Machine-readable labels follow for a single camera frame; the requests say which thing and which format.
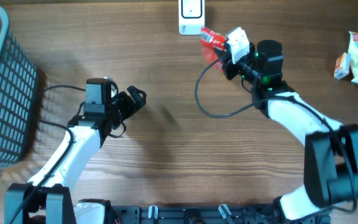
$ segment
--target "gray laundry basket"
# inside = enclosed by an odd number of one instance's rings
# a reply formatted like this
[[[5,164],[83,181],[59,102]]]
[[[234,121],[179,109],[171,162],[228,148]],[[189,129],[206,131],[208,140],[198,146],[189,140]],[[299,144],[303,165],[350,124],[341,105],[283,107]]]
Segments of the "gray laundry basket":
[[[0,7],[0,168],[24,156],[37,84],[35,66],[9,30],[9,17]]]

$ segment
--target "table surface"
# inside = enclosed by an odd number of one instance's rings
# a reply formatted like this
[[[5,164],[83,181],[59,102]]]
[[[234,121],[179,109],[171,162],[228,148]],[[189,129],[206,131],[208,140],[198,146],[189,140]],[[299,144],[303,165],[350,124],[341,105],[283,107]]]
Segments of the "table surface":
[[[202,114],[195,81],[207,66],[197,36],[178,33],[176,2],[116,2],[4,6],[11,30],[36,64],[43,86],[84,87],[110,76],[121,90],[147,92],[147,105],[126,121],[124,138],[107,139],[86,165],[72,195],[113,205],[270,203],[303,183],[303,146],[282,126],[249,109],[227,119]],[[283,44],[283,78],[309,104],[343,123],[358,123],[358,86],[335,80],[336,57],[358,32],[358,3],[337,1],[213,1],[206,25],[226,33],[243,27],[250,40]],[[55,90],[40,116],[65,124],[84,100],[76,90]],[[251,102],[240,78],[216,70],[200,84],[213,113]],[[0,223],[4,194],[49,159],[63,131],[39,124],[30,154],[0,170]],[[333,223],[358,223],[334,212]]]

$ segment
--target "robotic arm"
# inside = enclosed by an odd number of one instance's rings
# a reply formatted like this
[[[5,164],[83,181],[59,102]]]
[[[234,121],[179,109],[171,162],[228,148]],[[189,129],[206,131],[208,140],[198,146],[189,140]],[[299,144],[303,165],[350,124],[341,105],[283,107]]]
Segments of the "robotic arm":
[[[276,198],[270,205],[173,208],[153,205],[140,208],[112,207],[108,200],[84,199],[73,207],[70,193],[86,163],[112,129],[145,105],[146,94],[133,86],[127,89],[131,98],[125,92],[119,93],[111,80],[90,79],[86,83],[84,114],[76,115],[68,122],[75,137],[70,150],[47,181],[42,182],[68,147],[70,135],[67,132],[62,144],[39,173],[27,184],[10,186],[5,199],[5,223],[40,183],[43,183],[42,187],[11,223],[319,224],[330,222],[328,213],[338,204],[352,200],[356,203],[358,125],[345,126],[326,117],[305,103],[282,80],[281,44],[263,40],[256,50],[241,28],[227,36],[203,29],[201,43],[220,58],[216,62],[228,80],[240,75],[252,84],[253,106],[287,128],[304,145],[303,186]],[[345,162],[336,164],[334,156],[345,158]],[[40,208],[46,210],[46,216],[29,216]]]

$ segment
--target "white box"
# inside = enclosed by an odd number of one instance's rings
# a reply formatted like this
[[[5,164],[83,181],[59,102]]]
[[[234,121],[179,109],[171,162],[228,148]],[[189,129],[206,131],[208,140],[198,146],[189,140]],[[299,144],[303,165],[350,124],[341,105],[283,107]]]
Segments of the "white box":
[[[205,0],[178,0],[179,33],[200,35],[205,25]]]

